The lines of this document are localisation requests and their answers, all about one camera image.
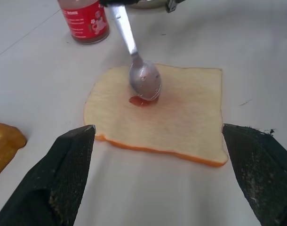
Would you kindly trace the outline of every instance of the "ketchup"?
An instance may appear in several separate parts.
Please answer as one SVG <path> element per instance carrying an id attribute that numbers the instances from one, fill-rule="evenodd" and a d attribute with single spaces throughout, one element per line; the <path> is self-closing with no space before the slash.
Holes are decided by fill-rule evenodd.
<path id="1" fill-rule="evenodd" d="M 156 104 L 158 101 L 158 98 L 159 97 L 157 97 L 155 100 L 144 100 L 140 98 L 139 96 L 134 96 L 129 99 L 129 102 L 139 107 L 145 107 L 145 106 Z"/>

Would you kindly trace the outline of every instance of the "jar label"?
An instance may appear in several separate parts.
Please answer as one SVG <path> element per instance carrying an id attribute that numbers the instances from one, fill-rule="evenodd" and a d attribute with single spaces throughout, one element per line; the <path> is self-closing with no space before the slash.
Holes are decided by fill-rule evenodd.
<path id="1" fill-rule="evenodd" d="M 98 37 L 108 30 L 104 7 L 96 3 L 79 9 L 62 9 L 69 29 L 78 39 Z"/>

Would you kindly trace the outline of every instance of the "yellow object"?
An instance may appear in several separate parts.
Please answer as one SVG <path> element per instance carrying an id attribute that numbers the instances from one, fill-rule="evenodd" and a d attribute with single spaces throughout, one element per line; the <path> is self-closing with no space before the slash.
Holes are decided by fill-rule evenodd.
<path id="1" fill-rule="evenodd" d="M 84 123 L 96 125 L 96 139 L 122 148 L 224 165 L 228 157 L 221 133 L 222 70 L 156 67 L 162 78 L 156 104 L 131 104 L 128 67 L 112 68 L 94 85 Z"/>
<path id="2" fill-rule="evenodd" d="M 25 144 L 26 139 L 17 128 L 0 123 L 0 173 Z"/>

